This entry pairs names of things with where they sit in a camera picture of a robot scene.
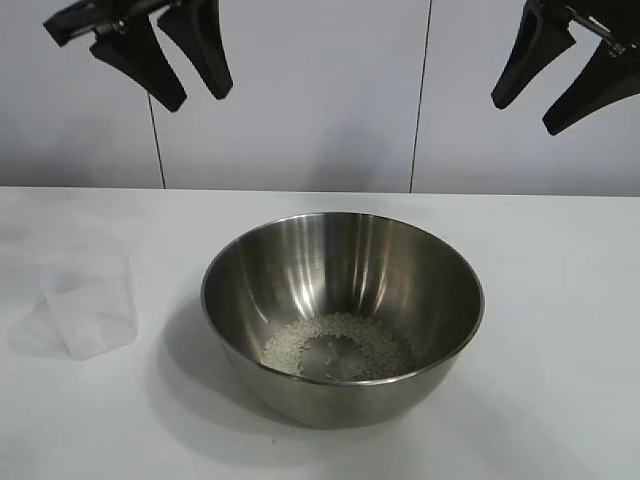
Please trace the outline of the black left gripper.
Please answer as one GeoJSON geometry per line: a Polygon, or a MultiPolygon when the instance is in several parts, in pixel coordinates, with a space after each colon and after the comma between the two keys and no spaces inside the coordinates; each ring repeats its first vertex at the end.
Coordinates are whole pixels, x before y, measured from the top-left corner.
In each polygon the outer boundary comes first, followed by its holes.
{"type": "Polygon", "coordinates": [[[91,54],[176,112],[187,94],[148,18],[166,7],[158,27],[189,59],[214,98],[226,98],[233,79],[223,46],[218,0],[76,1],[49,17],[43,26],[60,47],[91,31],[107,32],[96,36],[91,54]]]}

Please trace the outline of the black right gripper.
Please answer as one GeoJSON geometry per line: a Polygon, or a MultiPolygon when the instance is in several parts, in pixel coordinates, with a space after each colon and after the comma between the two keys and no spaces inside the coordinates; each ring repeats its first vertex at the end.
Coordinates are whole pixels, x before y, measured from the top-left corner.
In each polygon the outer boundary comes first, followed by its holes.
{"type": "Polygon", "coordinates": [[[639,94],[639,0],[526,1],[511,53],[491,92],[494,106],[507,108],[536,75],[575,44],[569,33],[572,20],[611,45],[600,42],[545,113],[542,121],[551,135],[639,94]]]}

